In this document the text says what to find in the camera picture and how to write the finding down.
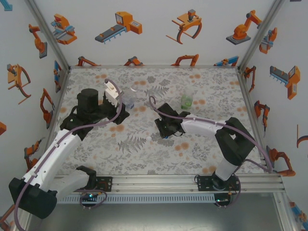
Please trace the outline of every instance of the white wall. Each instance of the white wall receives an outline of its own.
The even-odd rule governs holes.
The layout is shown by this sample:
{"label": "white wall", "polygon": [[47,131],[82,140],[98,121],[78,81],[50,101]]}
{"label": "white wall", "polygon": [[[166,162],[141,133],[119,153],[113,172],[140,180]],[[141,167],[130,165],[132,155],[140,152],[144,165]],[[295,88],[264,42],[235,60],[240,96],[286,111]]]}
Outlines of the white wall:
{"label": "white wall", "polygon": [[[300,209],[308,213],[308,141],[296,147],[296,125],[299,124],[299,136],[308,135],[308,46],[307,46],[307,12],[308,1],[286,1],[278,13],[270,29],[278,28],[274,46],[268,54],[256,51],[249,67],[255,65],[255,89],[250,93],[252,101],[260,100],[270,107],[266,143],[270,148],[285,152],[290,160],[296,175],[284,177],[283,182],[287,193]],[[270,77],[270,66],[288,73],[294,65],[301,72],[301,80],[297,85],[297,95],[287,99],[287,88]],[[250,87],[251,78],[247,81]],[[284,161],[275,163],[275,169],[285,170]]]}
{"label": "white wall", "polygon": [[[0,5],[0,121],[7,126],[7,131],[0,135],[0,216],[12,205],[9,183],[13,177],[21,178],[26,172],[24,148],[30,147],[37,140],[46,137],[40,145],[40,150],[34,157],[41,156],[46,145],[49,130],[39,107],[40,98],[45,88],[55,105],[59,101],[60,92],[55,93],[53,76],[55,55],[48,44],[48,55],[39,59],[39,52],[34,45],[34,36],[29,32],[28,24],[38,24],[31,15],[24,1],[10,0],[13,11],[5,12]],[[38,32],[42,41],[44,35]],[[24,98],[17,88],[8,90],[13,83],[8,84],[7,64],[19,64],[29,74],[31,83],[24,87],[31,97],[18,105]],[[45,108],[51,110],[45,101]]]}
{"label": "white wall", "polygon": [[[243,57],[257,26],[251,24],[250,41],[233,45],[226,37],[243,24],[246,14],[256,10],[263,20],[272,0],[36,0],[46,21],[50,24],[54,14],[66,17],[75,27],[77,40],[68,45],[59,44],[70,65],[76,65],[79,56],[102,65],[123,65],[128,58],[137,56],[145,65],[173,64],[179,56],[199,54],[197,64],[213,65],[224,58]],[[176,38],[179,26],[171,22],[188,10],[196,10],[202,18],[203,28],[196,39],[182,35],[182,45],[169,39]],[[115,13],[126,11],[142,24],[143,33],[127,32],[106,44],[94,38],[116,24]]]}

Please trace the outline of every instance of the gray fern pattern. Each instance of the gray fern pattern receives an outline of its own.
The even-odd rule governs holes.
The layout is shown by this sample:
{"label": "gray fern pattern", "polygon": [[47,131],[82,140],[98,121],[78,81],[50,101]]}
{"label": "gray fern pattern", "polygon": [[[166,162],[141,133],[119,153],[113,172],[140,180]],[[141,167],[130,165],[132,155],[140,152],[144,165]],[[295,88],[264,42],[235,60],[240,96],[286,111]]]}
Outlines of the gray fern pattern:
{"label": "gray fern pattern", "polygon": [[[168,139],[160,137],[154,122],[159,115],[150,107],[149,95],[156,98],[157,107],[168,103],[180,113],[181,96],[190,90],[190,113],[215,120],[233,116],[253,134],[235,69],[119,67],[72,69],[54,137],[77,105],[81,90],[94,88],[99,100],[103,99],[106,77],[124,91],[132,84],[138,85],[135,106],[121,125],[109,123],[93,128],[62,164],[60,175],[67,175],[80,165],[96,170],[98,175],[202,174],[217,167],[223,155],[216,141],[188,133]],[[257,148],[248,158],[260,163]],[[262,171],[245,163],[238,172]]]}

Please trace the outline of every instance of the vent grille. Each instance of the vent grille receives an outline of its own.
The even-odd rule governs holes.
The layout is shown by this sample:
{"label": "vent grille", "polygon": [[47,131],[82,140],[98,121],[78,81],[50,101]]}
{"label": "vent grille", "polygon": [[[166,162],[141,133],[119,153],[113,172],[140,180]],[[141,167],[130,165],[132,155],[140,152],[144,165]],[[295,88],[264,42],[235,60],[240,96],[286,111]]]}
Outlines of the vent grille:
{"label": "vent grille", "polygon": [[[99,195],[96,201],[82,202],[95,204],[104,198]],[[80,194],[72,194],[58,201],[58,204],[79,204]],[[105,204],[168,204],[168,203],[214,203],[214,194],[108,194]]]}

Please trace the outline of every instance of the gray floor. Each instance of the gray floor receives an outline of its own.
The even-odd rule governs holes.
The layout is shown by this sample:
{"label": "gray floor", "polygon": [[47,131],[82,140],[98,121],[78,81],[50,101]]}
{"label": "gray floor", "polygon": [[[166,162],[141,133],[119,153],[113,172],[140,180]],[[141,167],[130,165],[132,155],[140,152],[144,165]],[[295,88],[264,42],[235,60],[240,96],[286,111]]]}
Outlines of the gray floor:
{"label": "gray floor", "polygon": [[[34,230],[32,220],[28,230]],[[213,204],[103,205],[83,211],[58,205],[42,231],[280,231],[270,195],[242,194],[226,210]]]}

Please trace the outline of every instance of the patterned table surface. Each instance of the patterned table surface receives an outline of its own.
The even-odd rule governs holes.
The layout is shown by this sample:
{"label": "patterned table surface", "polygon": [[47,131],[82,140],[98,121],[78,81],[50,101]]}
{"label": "patterned table surface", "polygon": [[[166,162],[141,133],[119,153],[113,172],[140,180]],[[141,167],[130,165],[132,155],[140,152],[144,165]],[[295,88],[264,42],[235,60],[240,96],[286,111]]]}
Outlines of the patterned table surface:
{"label": "patterned table surface", "polygon": [[[193,134],[162,139],[154,122],[159,116],[150,108],[149,95],[156,98],[157,107],[167,102],[180,113],[181,94],[186,89],[191,90],[193,105],[189,112],[215,120],[236,117],[253,134],[235,69],[218,68],[73,69],[55,133],[77,105],[77,94],[82,89],[97,89],[99,103],[102,103],[106,77],[123,91],[132,84],[138,85],[135,106],[121,125],[110,123],[90,131],[58,174],[67,175],[80,165],[95,169],[98,175],[212,173],[223,158],[218,143]],[[257,148],[248,158],[260,163]],[[238,172],[263,171],[245,163]]]}

